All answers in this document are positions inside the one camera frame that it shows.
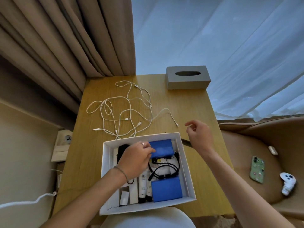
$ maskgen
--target blue box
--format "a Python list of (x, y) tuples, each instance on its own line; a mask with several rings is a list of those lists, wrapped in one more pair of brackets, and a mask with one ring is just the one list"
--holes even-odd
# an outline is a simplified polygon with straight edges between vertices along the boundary
[(151, 158), (162, 158), (174, 155), (172, 141), (170, 139), (149, 143), (151, 147), (156, 150), (155, 153), (151, 153)]
[(152, 181), (151, 186), (154, 202), (180, 199), (183, 197), (178, 176)]

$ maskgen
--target table top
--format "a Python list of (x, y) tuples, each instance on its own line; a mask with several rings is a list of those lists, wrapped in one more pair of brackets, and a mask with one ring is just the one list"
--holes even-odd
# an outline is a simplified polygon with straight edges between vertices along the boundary
[[(125, 87), (115, 86), (115, 83), (121, 80), (134, 82), (150, 93), (153, 115), (158, 114), (163, 108), (168, 108), (179, 124), (179, 127), (177, 127), (170, 115), (163, 111), (152, 121), (150, 127), (139, 132), (138, 136), (180, 132), (182, 138), (188, 139), (184, 123), (192, 119), (199, 119), (210, 126), (214, 136), (215, 150), (232, 167), (225, 142), (205, 89), (167, 90), (164, 74), (89, 79), (80, 104), (53, 214), (100, 179), (103, 142), (114, 140), (115, 137), (101, 130), (93, 131), (95, 128), (102, 128), (100, 111), (97, 110), (93, 114), (88, 114), (86, 109), (90, 103), (96, 100), (103, 101), (109, 97), (126, 96), (130, 85)], [(135, 87), (129, 93), (129, 98), (134, 97), (141, 97), (140, 90)], [(121, 98), (113, 99), (112, 104), (115, 119), (119, 118), (121, 111), (129, 108), (127, 100)], [(131, 105), (133, 109), (139, 111), (146, 118), (151, 117), (149, 107), (146, 107), (139, 99), (131, 100)], [(128, 118), (129, 114), (125, 112), (122, 118)], [(110, 115), (105, 113), (103, 115), (105, 118), (112, 119)], [(143, 122), (139, 129), (148, 125), (148, 122), (143, 120), (137, 113), (132, 113), (132, 120), (135, 125), (139, 121)], [(110, 131), (115, 131), (113, 122), (105, 121), (105, 127)], [(122, 133), (128, 132), (132, 128), (130, 121), (121, 121), (121, 128)], [(184, 150), (197, 200), (176, 205), (175, 207), (182, 210), (189, 217), (234, 213), (228, 199), (204, 160), (194, 149), (184, 146)], [(96, 215), (91, 223), (100, 224), (105, 217)]]

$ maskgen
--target person's right arm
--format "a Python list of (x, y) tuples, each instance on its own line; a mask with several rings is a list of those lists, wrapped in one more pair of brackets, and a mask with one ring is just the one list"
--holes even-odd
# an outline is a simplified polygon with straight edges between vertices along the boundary
[(192, 120), (185, 126), (192, 147), (211, 169), (244, 228), (294, 228), (215, 152), (206, 124)]

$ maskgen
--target bracelet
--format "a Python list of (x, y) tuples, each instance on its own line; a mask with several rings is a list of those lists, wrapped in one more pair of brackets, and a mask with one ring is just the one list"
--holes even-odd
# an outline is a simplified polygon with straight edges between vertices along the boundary
[(132, 182), (132, 183), (129, 183), (126, 173), (125, 173), (122, 169), (120, 169), (118, 166), (114, 166), (113, 168), (120, 170), (120, 171), (125, 175), (126, 180), (127, 180), (127, 183), (128, 183), (129, 185), (131, 185), (131, 184), (134, 183), (134, 179), (133, 179), (133, 182)]

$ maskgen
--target person's left arm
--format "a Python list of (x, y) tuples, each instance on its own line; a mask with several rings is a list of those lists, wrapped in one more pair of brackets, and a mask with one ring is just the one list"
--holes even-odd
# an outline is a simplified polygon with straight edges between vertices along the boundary
[[(123, 153), (117, 166), (123, 170), (127, 178), (138, 177), (147, 169), (151, 152), (155, 152), (148, 142), (137, 142), (129, 146)], [(111, 195), (127, 182), (119, 169), (110, 169), (95, 185), (80, 195), (69, 205), (45, 222), (41, 228), (86, 227), (99, 209)]]

